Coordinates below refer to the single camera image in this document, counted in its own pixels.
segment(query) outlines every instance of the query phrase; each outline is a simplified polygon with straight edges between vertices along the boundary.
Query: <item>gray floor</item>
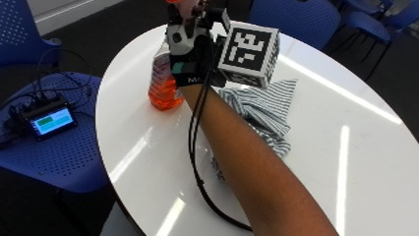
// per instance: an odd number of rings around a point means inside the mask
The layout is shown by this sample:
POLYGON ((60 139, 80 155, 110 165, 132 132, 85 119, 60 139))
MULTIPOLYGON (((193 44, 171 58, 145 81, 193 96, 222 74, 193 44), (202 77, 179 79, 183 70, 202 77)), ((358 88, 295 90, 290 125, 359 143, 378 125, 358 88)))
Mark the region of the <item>gray floor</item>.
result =
MULTIPOLYGON (((250 0, 230 1, 227 10, 233 20, 246 21, 249 2, 250 0)), ((221 0, 213 3, 222 5, 221 0)), ((77 51, 89 61, 94 76, 102 77, 124 46, 143 32, 166 23, 165 6, 162 0, 125 0, 44 37, 60 38, 62 46, 77 51)), ((326 52, 339 44, 348 33, 350 30, 343 30, 334 36, 326 52)), ((375 53, 370 60, 362 63, 368 43, 358 42, 350 50, 340 50, 331 55, 360 78, 366 77, 378 56, 375 53)), ((407 33, 392 44, 368 80, 368 85, 392 107, 416 139, 419 139, 418 63, 419 41, 407 33)), ((86 72, 82 64, 69 56, 64 56, 61 65, 65 65, 64 70, 86 72)), ((26 81, 24 75, 8 80, 0 87, 0 101, 26 81)), ((54 191, 50 186, 1 168, 0 181, 0 235, 77 235, 50 202, 54 191)), ((104 189, 88 195, 68 194, 66 199, 89 225, 92 234, 98 235, 116 199, 113 190, 104 189)))

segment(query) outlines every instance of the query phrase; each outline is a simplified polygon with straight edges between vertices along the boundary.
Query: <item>striped shirt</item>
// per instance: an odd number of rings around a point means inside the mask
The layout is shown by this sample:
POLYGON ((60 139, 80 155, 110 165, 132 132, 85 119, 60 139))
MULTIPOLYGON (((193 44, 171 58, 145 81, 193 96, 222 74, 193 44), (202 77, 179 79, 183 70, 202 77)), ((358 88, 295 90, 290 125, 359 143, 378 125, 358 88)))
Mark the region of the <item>striped shirt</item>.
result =
MULTIPOLYGON (((287 124, 287 115, 295 84, 296 79, 292 79, 270 84, 267 89, 223 88, 218 91, 222 99, 247 121, 278 157, 283 157, 291 150, 284 135, 291 128, 287 124)), ((217 177, 223 180, 214 157, 210 163, 217 177)))

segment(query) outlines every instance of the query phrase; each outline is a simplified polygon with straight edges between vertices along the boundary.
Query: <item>plastic bottle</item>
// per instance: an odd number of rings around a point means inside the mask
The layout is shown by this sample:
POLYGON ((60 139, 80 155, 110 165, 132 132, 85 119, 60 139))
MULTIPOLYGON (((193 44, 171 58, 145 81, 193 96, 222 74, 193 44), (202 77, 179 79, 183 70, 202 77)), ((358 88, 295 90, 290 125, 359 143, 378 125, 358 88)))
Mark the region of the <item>plastic bottle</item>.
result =
POLYGON ((169 45, 166 41, 162 42, 154 55, 147 96, 151 105, 161 111, 181 105, 183 102, 183 96, 177 91, 174 77, 170 72, 169 45))

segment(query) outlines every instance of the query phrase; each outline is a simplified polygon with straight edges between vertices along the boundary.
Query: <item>white table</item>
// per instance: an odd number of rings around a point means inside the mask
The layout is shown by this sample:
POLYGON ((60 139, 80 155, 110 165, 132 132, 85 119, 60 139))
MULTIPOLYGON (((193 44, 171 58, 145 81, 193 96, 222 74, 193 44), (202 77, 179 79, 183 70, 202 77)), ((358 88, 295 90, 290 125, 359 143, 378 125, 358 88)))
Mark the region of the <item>white table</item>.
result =
MULTIPOLYGON (((201 197, 187 156, 186 103, 166 112, 149 104, 151 57, 163 32, 159 27, 134 39, 104 77, 96 117, 108 173, 146 235, 251 235, 226 223, 201 197)), ((214 32, 222 32, 219 26, 214 32)), ((340 235, 419 235, 419 147, 402 120, 340 64, 282 34, 273 80, 291 78, 299 81, 284 162, 340 235)), ((214 178, 202 134, 197 152, 210 197, 246 221, 226 184, 214 178)))

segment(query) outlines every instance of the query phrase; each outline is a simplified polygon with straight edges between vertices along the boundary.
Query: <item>forearm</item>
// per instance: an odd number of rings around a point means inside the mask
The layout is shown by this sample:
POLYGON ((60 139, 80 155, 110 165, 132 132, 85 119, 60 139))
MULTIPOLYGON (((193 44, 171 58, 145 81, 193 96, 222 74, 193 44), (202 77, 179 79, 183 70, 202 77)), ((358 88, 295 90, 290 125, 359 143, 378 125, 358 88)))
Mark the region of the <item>forearm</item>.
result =
MULTIPOLYGON (((181 88, 191 107, 202 86, 181 88)), ((310 193, 251 127, 209 90, 201 127, 257 235, 334 235, 310 193)))

